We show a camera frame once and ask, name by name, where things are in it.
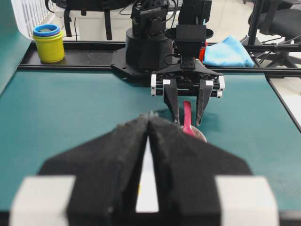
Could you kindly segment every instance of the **yellow cup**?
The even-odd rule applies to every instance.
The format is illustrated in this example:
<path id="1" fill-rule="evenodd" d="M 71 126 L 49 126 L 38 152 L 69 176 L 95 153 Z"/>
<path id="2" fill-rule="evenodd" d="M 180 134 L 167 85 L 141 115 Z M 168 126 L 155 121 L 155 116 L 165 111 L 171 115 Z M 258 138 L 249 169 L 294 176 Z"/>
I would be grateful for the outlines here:
<path id="1" fill-rule="evenodd" d="M 36 46 L 41 61 L 45 63 L 55 63 L 63 60 L 65 51 L 63 46 L 62 31 L 58 36 L 55 35 L 54 37 L 45 38 L 34 35 L 33 39 L 36 41 Z"/>

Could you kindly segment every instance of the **office chair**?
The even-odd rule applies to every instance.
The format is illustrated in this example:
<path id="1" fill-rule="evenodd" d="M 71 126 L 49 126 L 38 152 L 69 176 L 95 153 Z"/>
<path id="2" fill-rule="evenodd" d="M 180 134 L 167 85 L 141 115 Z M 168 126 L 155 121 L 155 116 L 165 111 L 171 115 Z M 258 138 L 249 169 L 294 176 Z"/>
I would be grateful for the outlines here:
<path id="1" fill-rule="evenodd" d="M 293 4 L 301 4 L 298 0 L 264 0 L 259 32 L 265 35 L 280 35 L 285 41 L 279 44 L 301 44 L 301 10 L 291 9 Z M 301 59 L 289 56 L 289 52 L 263 53 L 257 58 L 272 61 L 267 67 L 297 67 Z"/>

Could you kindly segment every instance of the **blue cloth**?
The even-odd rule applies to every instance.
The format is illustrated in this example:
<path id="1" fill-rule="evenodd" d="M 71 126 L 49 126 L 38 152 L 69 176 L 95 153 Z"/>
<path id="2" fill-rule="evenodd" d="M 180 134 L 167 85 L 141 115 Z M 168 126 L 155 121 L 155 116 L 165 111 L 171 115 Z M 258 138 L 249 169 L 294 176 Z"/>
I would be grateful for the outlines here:
<path id="1" fill-rule="evenodd" d="M 221 43 L 206 47 L 204 64 L 216 67 L 254 66 L 246 49 L 232 35 L 229 35 Z"/>

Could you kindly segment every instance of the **teal tabletop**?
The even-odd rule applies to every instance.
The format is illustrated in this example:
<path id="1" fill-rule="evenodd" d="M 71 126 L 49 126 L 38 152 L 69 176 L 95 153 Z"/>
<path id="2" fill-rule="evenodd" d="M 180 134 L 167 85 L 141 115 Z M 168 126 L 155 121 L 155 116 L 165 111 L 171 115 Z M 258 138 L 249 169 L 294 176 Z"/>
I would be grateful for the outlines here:
<path id="1" fill-rule="evenodd" d="M 280 210 L 301 209 L 301 134 L 262 74 L 226 74 L 200 129 L 209 143 L 244 158 L 265 176 Z M 195 97 L 181 97 L 195 103 Z M 112 72 L 17 71 L 0 97 L 0 211 L 44 160 L 141 113 L 171 120 L 162 96 Z"/>

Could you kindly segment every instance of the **black strap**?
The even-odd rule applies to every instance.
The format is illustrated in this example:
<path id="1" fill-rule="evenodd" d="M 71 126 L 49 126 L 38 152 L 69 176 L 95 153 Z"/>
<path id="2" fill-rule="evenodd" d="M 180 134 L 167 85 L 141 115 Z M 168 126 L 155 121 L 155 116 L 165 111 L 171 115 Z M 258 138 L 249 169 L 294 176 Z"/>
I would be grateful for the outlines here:
<path id="1" fill-rule="evenodd" d="M 54 11 L 51 11 L 51 10 L 49 9 L 49 0 L 45 0 L 45 6 L 46 6 L 46 9 L 47 9 L 48 11 L 54 13 Z"/>
<path id="2" fill-rule="evenodd" d="M 105 32 L 107 34 L 107 40 L 112 40 L 111 14 L 110 14 L 109 1 L 108 0 L 103 1 L 102 7 L 104 10 L 104 23 L 105 23 Z"/>
<path id="3" fill-rule="evenodd" d="M 64 12 L 64 23 L 67 37 L 72 37 L 71 28 L 70 28 L 70 9 L 66 8 Z"/>

